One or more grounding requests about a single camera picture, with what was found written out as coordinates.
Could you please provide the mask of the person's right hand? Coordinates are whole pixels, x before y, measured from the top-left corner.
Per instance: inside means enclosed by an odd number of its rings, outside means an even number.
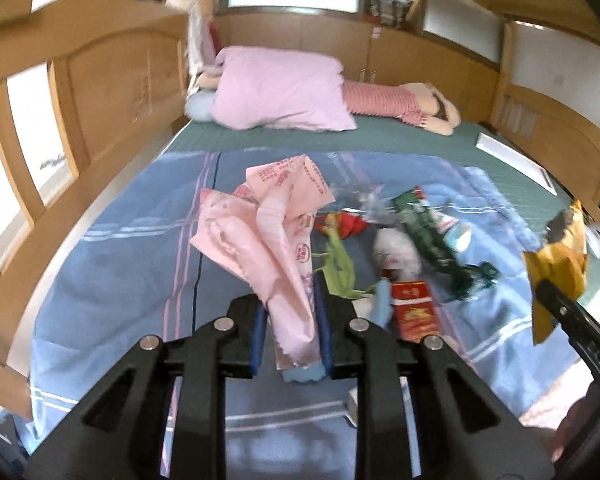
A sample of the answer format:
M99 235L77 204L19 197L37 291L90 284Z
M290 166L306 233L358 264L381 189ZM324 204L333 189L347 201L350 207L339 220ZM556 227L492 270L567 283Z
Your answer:
M585 396L577 400L569 409L567 415L559 424L554 437L550 440L550 458L557 462L568 444L577 437L577 434L593 417L600 407L600 388L591 382Z

